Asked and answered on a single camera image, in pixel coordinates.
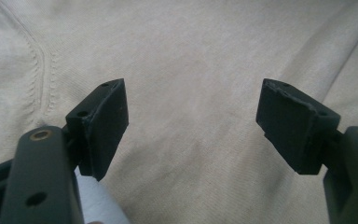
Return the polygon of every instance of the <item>cream fleece fabric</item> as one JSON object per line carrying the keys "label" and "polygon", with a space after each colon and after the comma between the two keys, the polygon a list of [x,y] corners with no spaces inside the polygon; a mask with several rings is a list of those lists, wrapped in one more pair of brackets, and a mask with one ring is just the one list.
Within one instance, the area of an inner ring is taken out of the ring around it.
{"label": "cream fleece fabric", "polygon": [[102,184],[131,222],[328,222],[325,170],[294,173],[255,112],[268,77],[358,125],[358,1],[0,0],[0,162],[122,77]]}

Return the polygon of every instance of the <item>beige fabric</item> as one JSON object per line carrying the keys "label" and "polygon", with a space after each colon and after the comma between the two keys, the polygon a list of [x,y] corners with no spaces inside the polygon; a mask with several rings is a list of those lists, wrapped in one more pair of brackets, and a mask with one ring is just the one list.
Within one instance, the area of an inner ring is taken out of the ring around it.
{"label": "beige fabric", "polygon": [[322,178],[255,124],[264,77],[358,125],[358,1],[0,0],[0,162],[18,138],[124,77],[103,180],[133,223],[326,223]]}

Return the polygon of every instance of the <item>screw hole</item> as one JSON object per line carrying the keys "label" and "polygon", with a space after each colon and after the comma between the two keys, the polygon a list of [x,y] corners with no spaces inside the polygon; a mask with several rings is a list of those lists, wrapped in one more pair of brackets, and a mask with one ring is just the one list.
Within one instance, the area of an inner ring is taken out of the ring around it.
{"label": "screw hole", "polygon": [[30,139],[33,141],[40,141],[49,138],[50,135],[51,135],[51,130],[41,130],[39,132],[31,134]]}
{"label": "screw hole", "polygon": [[45,192],[38,192],[27,199],[25,203],[28,207],[35,207],[46,200],[48,195]]}
{"label": "screw hole", "polygon": [[77,113],[78,117],[86,117],[89,114],[87,111],[80,111]]}

